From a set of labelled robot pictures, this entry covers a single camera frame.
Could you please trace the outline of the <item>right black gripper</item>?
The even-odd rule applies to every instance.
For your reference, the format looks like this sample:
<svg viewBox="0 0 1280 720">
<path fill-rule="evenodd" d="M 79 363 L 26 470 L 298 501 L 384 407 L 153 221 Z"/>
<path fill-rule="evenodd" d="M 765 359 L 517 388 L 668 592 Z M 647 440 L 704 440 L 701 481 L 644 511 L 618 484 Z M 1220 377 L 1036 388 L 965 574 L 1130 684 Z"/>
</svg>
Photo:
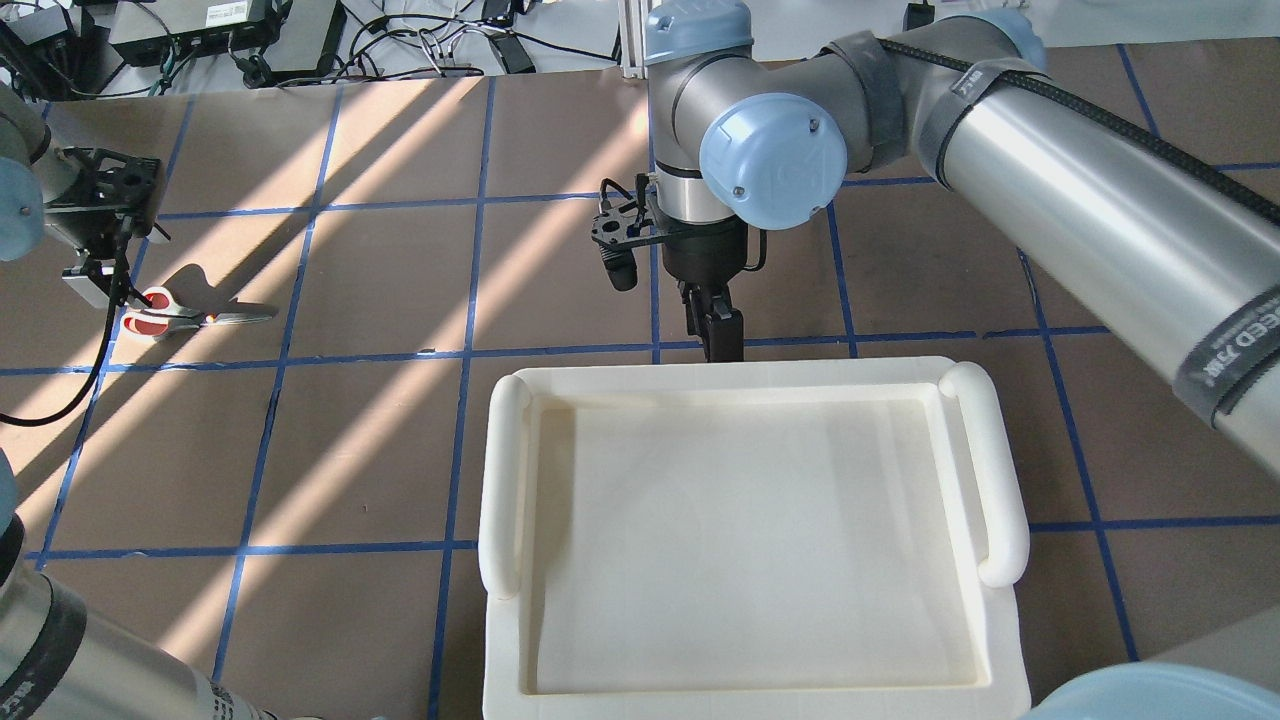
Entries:
<svg viewBox="0 0 1280 720">
<path fill-rule="evenodd" d="M 680 281 L 687 333 L 704 340 L 707 361 L 741 363 L 745 354 L 744 318 L 722 286 L 748 265 L 748 224 L 736 217 L 710 224 L 660 218 L 663 234 L 680 234 L 663 243 L 666 272 Z M 703 311 L 703 287 L 705 309 Z"/>
</svg>

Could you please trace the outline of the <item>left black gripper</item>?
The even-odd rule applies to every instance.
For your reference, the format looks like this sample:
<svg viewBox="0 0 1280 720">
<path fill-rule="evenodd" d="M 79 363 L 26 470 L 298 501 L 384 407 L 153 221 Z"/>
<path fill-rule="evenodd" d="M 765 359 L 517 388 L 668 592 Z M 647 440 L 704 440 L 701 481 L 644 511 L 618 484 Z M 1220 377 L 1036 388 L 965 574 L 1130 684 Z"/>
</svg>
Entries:
<svg viewBox="0 0 1280 720">
<path fill-rule="evenodd" d="M 69 170 L 52 184 L 45 202 L 45 228 L 50 237 L 72 246 L 82 258 L 106 261 L 131 243 L 122 170 Z M 115 263 L 79 263 L 61 270 L 61 281 L 91 307 L 122 307 L 129 302 L 131 283 L 116 281 Z"/>
</svg>

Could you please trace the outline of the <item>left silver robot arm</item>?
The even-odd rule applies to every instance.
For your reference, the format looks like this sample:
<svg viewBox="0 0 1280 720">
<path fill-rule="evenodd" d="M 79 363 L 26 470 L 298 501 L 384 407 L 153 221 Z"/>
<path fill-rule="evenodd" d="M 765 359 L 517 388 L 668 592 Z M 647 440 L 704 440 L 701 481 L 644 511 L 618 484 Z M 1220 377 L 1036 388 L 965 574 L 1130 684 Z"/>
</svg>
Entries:
<svg viewBox="0 0 1280 720">
<path fill-rule="evenodd" d="M 9 427 L 44 427 L 78 409 L 97 384 L 119 315 L 146 331 L 210 323 L 164 288 L 138 291 L 128 249 L 150 234 L 163 195 L 155 158 L 59 143 L 46 120 L 3 88 L 3 260 L 51 236 L 70 245 L 106 313 L 84 383 L 46 416 L 4 415 Z M 155 644 L 92 611 L 70 588 L 22 561 L 26 527 L 15 474 L 3 464 L 3 716 L 5 719 L 268 719 L 270 712 Z"/>
</svg>

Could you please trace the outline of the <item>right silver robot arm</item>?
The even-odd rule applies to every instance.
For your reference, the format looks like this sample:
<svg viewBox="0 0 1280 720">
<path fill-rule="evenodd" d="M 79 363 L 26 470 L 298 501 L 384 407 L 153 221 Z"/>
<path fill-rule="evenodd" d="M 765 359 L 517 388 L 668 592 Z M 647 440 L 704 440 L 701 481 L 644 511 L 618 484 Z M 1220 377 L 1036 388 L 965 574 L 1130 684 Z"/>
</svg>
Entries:
<svg viewBox="0 0 1280 720">
<path fill-rule="evenodd" d="M 728 283 L 748 228 L 803 224 L 845 177 L 913 152 L 1117 334 L 1204 424 L 1277 470 L 1277 205 L 1056 85 L 1000 9 L 850 35 L 778 70 L 741 1 L 666 1 L 644 26 L 655 169 L 637 219 L 596 224 L 617 290 L 654 225 L 687 331 L 744 354 Z"/>
</svg>

